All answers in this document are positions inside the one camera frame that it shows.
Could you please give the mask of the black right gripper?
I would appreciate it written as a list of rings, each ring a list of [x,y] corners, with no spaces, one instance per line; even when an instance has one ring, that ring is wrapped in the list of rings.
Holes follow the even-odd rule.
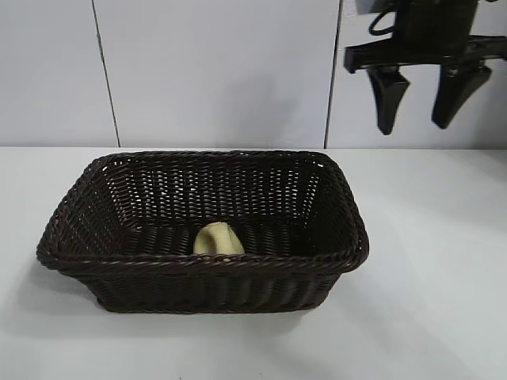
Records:
[[[392,133],[409,88],[399,67],[441,66],[432,121],[447,129],[491,76],[486,65],[462,65],[506,60],[505,36],[471,34],[477,9],[477,1],[390,1],[368,26],[368,33],[378,39],[345,49],[344,67],[349,73],[368,69],[377,127],[384,135]]]

